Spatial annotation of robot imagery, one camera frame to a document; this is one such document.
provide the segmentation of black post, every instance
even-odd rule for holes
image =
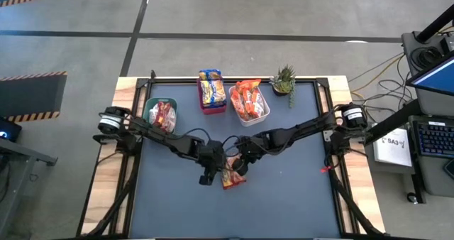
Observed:
[[[393,131],[401,125],[405,124],[409,121],[410,116],[418,116],[421,114],[422,111],[421,107],[419,106],[419,101],[418,99],[414,99],[402,109],[367,131],[367,137],[364,142],[364,146],[371,144],[379,138],[387,135],[390,131]]]
[[[416,40],[425,43],[429,38],[434,36],[437,31],[442,29],[446,24],[454,19],[454,4],[444,11],[434,22],[429,24],[424,31],[417,35]]]

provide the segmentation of succulent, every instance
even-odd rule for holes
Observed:
[[[292,108],[294,105],[295,98],[295,71],[293,66],[285,65],[282,70],[277,71],[277,76],[271,77],[270,82],[273,87],[282,93],[290,94],[289,96],[289,107]]]

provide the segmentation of concrete floor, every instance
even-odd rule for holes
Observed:
[[[421,30],[454,0],[149,0],[141,32],[399,37]],[[42,0],[0,8],[0,30],[132,32],[141,0]],[[22,124],[21,142],[58,156],[37,167],[14,233],[32,239],[74,236],[99,146],[98,111],[110,105],[129,38],[0,36],[0,77],[66,70],[61,116]],[[272,75],[292,64],[298,75],[352,78],[400,53],[397,43],[139,39],[128,76],[194,75],[215,67],[225,75]],[[402,72],[408,67],[403,60]],[[376,72],[350,83],[352,89]],[[381,79],[398,80],[395,67]],[[384,90],[376,83],[366,97]],[[397,99],[370,105],[397,108]],[[383,120],[387,112],[373,112]],[[452,239],[454,200],[428,197],[414,206],[398,175],[372,174],[387,231],[395,236]]]

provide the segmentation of plant pot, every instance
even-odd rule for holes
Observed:
[[[275,89],[275,86],[273,85],[272,86],[272,91],[276,94],[276,96],[286,96],[288,95],[289,93],[283,93],[283,92],[279,92]]]

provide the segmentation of computer screen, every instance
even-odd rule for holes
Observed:
[[[454,95],[454,54],[447,55],[437,66],[412,77],[408,85]]]

